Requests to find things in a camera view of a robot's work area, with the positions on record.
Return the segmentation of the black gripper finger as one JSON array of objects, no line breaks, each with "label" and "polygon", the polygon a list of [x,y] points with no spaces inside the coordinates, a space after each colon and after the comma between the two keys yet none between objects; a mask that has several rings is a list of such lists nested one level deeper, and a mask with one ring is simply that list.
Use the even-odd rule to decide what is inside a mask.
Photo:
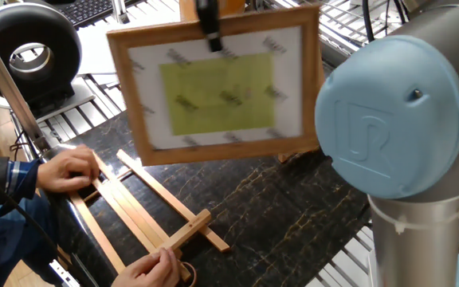
[{"label": "black gripper finger", "polygon": [[196,0],[195,9],[199,24],[212,53],[223,49],[219,24],[219,8],[217,0]]}]

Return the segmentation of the person's left hand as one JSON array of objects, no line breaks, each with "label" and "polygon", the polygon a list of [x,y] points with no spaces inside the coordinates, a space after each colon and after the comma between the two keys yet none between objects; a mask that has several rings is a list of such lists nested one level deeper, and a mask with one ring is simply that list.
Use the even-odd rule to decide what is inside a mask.
[{"label": "person's left hand", "polygon": [[55,193],[77,191],[88,187],[99,174],[92,149],[80,145],[43,163],[37,170],[36,187]]}]

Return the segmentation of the person's right hand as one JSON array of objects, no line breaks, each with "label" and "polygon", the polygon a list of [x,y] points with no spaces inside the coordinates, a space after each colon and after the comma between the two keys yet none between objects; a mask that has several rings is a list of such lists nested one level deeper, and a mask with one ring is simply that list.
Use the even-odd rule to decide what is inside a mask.
[{"label": "person's right hand", "polygon": [[112,287],[175,287],[180,281],[179,264],[172,249],[159,249],[126,267]]}]

